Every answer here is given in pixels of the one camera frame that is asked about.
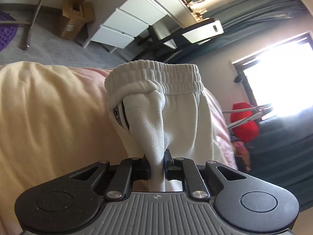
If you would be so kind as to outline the dark teal right curtain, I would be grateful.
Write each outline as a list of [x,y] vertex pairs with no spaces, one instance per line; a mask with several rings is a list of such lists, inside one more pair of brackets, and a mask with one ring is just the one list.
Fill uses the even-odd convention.
[[305,211],[312,207],[313,112],[261,121],[260,133],[246,144],[249,174],[292,192]]

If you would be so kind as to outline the pink and cream bed duvet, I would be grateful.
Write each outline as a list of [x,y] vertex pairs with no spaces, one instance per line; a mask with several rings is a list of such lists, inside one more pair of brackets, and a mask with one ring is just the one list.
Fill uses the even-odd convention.
[[131,158],[108,111],[112,70],[19,61],[1,67],[1,234],[19,234],[17,197],[100,160]]

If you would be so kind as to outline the bright window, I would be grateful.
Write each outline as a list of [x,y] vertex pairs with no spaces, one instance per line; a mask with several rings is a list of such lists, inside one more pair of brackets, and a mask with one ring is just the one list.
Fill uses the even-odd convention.
[[262,117],[290,117],[312,108],[312,34],[305,32],[234,61],[249,103],[271,105]]

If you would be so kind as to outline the black chair with white seat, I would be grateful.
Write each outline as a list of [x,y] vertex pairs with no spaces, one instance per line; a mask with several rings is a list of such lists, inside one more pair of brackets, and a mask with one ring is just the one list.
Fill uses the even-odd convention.
[[149,52],[159,49],[167,42],[174,46],[171,48],[172,55],[179,54],[189,46],[199,46],[224,33],[220,20],[207,18],[186,28],[179,28],[169,32],[162,23],[156,23],[148,27],[148,36],[139,41],[139,44],[152,40],[152,43],[145,50],[135,56],[132,61],[140,60]]

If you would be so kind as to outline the purple textured mat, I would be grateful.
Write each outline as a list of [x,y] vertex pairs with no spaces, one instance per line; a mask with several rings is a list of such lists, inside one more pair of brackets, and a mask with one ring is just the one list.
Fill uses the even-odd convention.
[[[14,21],[15,19],[12,18],[9,14],[1,11],[1,21]],[[17,26],[15,24],[8,25],[8,24],[1,24],[0,27],[0,51],[7,47],[7,45],[13,40],[17,32]]]

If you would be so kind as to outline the brown cardboard box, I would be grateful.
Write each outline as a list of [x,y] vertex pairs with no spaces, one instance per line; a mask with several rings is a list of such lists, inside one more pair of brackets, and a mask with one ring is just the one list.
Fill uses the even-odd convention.
[[93,5],[85,0],[62,0],[59,36],[63,39],[74,40],[80,30],[94,20]]

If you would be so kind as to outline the teal left curtain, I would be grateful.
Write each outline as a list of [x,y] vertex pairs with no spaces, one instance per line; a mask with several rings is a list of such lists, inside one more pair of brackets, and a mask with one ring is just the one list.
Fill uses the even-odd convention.
[[309,14],[301,0],[238,0],[220,6],[206,12],[205,16],[220,20],[224,33],[201,45],[187,45],[183,37],[178,37],[176,41],[183,50],[171,58],[169,63],[188,63],[244,37]]

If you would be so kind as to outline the white drawer dresser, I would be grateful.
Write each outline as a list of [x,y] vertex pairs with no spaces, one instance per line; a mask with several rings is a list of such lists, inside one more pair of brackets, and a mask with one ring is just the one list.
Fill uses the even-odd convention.
[[124,49],[165,16],[182,28],[196,22],[182,0],[93,0],[92,4],[95,19],[87,24],[83,48],[94,41]]

